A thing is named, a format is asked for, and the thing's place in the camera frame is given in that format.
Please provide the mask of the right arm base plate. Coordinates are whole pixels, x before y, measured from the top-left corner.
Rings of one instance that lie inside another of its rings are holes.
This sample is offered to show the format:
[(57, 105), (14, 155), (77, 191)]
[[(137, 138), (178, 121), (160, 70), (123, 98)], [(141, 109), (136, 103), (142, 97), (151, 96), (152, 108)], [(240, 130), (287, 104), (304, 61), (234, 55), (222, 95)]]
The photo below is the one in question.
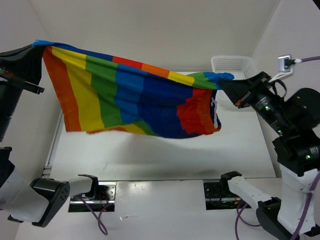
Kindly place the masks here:
[(219, 180), (203, 181), (203, 189), (207, 211), (236, 209), (242, 202), (239, 196), (223, 190)]

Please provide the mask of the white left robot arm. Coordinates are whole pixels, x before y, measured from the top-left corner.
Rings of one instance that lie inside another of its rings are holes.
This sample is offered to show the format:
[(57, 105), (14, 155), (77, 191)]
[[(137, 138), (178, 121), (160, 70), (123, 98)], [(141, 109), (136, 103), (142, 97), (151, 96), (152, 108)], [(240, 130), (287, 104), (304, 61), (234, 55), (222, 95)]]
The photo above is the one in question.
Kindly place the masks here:
[[(44, 92), (42, 77), (44, 45), (27, 45), (0, 54), (0, 137), (6, 134), (23, 91)], [(15, 222), (46, 227), (68, 197), (84, 195), (89, 200), (100, 194), (98, 178), (82, 174), (69, 181), (36, 178), (28, 184), (9, 160), (11, 147), (0, 149), (0, 208)]]

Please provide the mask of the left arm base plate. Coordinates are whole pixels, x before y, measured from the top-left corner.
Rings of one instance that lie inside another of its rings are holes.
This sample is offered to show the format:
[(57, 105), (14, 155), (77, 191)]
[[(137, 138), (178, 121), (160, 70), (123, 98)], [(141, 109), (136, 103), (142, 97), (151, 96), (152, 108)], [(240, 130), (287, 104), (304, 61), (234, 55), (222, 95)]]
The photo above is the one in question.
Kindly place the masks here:
[(103, 210), (103, 212), (114, 212), (117, 182), (99, 181), (98, 184), (99, 187), (95, 196), (87, 197), (84, 193), (81, 193), (71, 197), (69, 201), (68, 212), (89, 212), (90, 210), (82, 200), (84, 200), (95, 213), (99, 213), (101, 210)]

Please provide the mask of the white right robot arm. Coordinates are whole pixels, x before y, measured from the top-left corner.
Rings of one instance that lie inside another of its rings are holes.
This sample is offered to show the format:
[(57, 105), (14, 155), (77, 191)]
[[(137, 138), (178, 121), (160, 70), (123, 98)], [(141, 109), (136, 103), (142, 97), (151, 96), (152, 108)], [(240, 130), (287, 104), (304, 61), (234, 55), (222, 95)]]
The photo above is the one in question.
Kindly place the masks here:
[(252, 107), (278, 134), (273, 141), (282, 176), (282, 195), (274, 197), (247, 182), (237, 171), (220, 178), (225, 197), (240, 197), (256, 214), (260, 226), (279, 240), (319, 235), (314, 219), (314, 191), (320, 179), (320, 94), (301, 88), (289, 99), (278, 95), (279, 79), (261, 72), (244, 80), (220, 80), (218, 85), (237, 108)]

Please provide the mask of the rainbow striped shorts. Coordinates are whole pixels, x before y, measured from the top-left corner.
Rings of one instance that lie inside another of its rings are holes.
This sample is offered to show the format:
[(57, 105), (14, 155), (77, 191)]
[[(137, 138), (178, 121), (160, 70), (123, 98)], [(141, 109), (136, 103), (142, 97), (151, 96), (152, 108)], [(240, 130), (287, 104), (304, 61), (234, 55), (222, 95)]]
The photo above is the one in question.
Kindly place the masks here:
[(167, 139), (218, 132), (216, 94), (231, 73), (181, 74), (146, 63), (37, 40), (65, 130), (122, 131)]

